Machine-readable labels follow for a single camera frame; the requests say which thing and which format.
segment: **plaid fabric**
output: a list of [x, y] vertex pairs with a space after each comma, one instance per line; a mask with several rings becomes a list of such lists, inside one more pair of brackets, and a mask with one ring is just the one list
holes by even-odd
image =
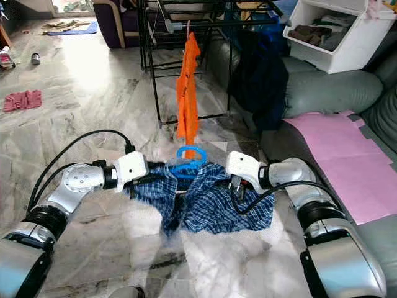
[[[233, 209], [231, 200], [234, 198], [230, 190], [215, 186], [216, 181], [230, 178], [220, 165], [208, 163], [199, 170], [184, 171], [196, 177], [183, 196], [176, 192], [186, 181], [177, 179], [168, 165], [152, 169], [150, 173], [159, 179], [135, 185], [132, 196], [158, 209], [163, 217], [162, 229], [166, 235], [178, 227], [191, 232], [207, 230], [215, 234], [244, 229], [262, 230], [272, 222], [274, 196], [262, 200], [247, 215], [239, 215]], [[239, 208], [245, 209], [258, 196], [254, 191], [246, 191], [244, 202], [238, 204]]]

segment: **slipper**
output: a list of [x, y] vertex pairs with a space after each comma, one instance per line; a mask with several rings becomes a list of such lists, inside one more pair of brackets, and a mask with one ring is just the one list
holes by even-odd
[[40, 55], [38, 53], [33, 53], [32, 58], [30, 59], [30, 62], [32, 62], [33, 65], [39, 65], [40, 64]]
[[67, 3], [67, 5], [65, 5], [65, 7], [63, 8], [64, 12], [69, 12], [69, 11], [73, 11], [75, 10], [77, 7], [79, 6], [79, 2], [73, 2], [73, 3]]

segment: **blue plastic hanger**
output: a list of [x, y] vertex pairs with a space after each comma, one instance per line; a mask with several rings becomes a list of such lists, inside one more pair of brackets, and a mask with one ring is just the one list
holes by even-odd
[[183, 152], [185, 151], [194, 151], [197, 152], [198, 154], [201, 155], [200, 160], [192, 160], [188, 163], [184, 163], [183, 165], [178, 165], [172, 167], [170, 170], [171, 173], [176, 177], [176, 178], [181, 178], [181, 179], [194, 179], [195, 175], [188, 175], [188, 174], [180, 174], [179, 171], [183, 169], [199, 169], [202, 165], [207, 163], [207, 152], [202, 150], [199, 147], [196, 146], [183, 146], [178, 149], [176, 152], [176, 157], [177, 158], [182, 158]]

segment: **robotic arm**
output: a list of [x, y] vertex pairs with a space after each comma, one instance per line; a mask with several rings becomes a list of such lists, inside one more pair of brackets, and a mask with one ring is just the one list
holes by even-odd
[[77, 163], [67, 168], [47, 200], [35, 206], [0, 240], [0, 297], [35, 297], [50, 269], [53, 246], [82, 199], [99, 189], [120, 192], [125, 183], [148, 172], [145, 157], [137, 151], [119, 158], [112, 166]]
[[378, 261], [360, 239], [338, 204], [322, 189], [303, 184], [316, 182], [309, 166], [289, 158], [269, 166], [233, 151], [226, 162], [230, 187], [239, 191], [241, 180], [259, 194], [290, 181], [301, 185], [285, 187], [304, 231], [307, 249], [300, 255], [313, 297], [386, 297], [386, 279]]
[[[377, 260], [334, 199], [315, 186], [316, 176], [304, 161], [289, 158], [267, 166], [233, 151], [226, 172], [232, 177], [230, 187], [237, 191], [242, 180], [259, 194], [290, 183], [285, 190], [304, 231], [307, 249], [300, 259], [313, 297], [386, 297], [385, 276]], [[125, 183], [147, 174], [145, 157], [137, 151], [112, 166], [78, 163], [67, 168], [57, 189], [0, 239], [0, 297], [37, 295], [50, 269], [54, 244], [87, 194], [100, 189], [120, 192]]]

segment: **wall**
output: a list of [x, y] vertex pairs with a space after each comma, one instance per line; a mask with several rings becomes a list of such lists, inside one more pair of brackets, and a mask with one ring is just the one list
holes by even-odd
[[24, 6], [33, 9], [37, 12], [50, 12], [50, 1], [49, 0], [17, 0]]

